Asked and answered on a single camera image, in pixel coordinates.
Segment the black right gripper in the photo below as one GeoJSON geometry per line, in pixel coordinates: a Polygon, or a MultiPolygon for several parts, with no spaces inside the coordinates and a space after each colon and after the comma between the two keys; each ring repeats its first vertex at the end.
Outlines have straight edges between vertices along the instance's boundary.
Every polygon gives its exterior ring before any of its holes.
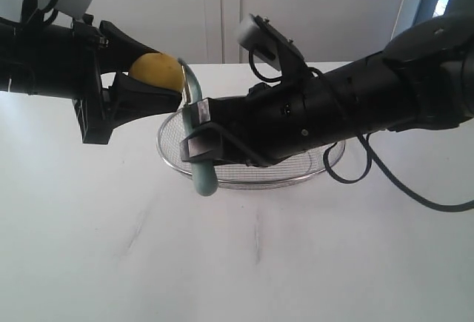
{"type": "Polygon", "coordinates": [[[318,82],[269,87],[245,96],[204,98],[184,107],[184,122],[199,126],[180,142],[183,162],[270,167],[318,147],[314,106],[318,82]]]}

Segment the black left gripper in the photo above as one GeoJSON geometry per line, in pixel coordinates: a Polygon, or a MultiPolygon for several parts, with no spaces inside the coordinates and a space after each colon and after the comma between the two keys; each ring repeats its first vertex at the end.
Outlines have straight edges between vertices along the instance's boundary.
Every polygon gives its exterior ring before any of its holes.
{"type": "Polygon", "coordinates": [[[71,24],[72,65],[78,82],[73,107],[82,142],[108,144],[113,129],[121,125],[174,113],[182,95],[123,73],[116,73],[105,90],[101,74],[127,72],[141,56],[159,51],[131,38],[110,21],[103,20],[95,27],[93,20],[94,16],[86,13],[71,24]]]}

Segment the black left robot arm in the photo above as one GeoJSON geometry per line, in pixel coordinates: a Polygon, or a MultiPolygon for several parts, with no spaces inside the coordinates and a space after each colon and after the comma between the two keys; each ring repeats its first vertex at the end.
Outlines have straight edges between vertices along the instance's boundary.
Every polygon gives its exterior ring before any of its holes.
{"type": "Polygon", "coordinates": [[[178,109],[179,90],[127,75],[134,61],[157,54],[109,21],[94,27],[1,26],[1,91],[70,99],[85,144],[107,144],[123,124],[178,109]]]}

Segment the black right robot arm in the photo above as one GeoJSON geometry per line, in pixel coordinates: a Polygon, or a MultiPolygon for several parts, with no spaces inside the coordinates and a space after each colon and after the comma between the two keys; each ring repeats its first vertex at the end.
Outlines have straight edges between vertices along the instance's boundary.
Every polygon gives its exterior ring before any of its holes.
{"type": "Polygon", "coordinates": [[[417,24],[381,51],[317,76],[269,22],[248,16],[239,44],[281,72],[246,95],[190,107],[182,161],[270,167],[380,130],[448,130],[473,117],[473,17],[417,24]]]}

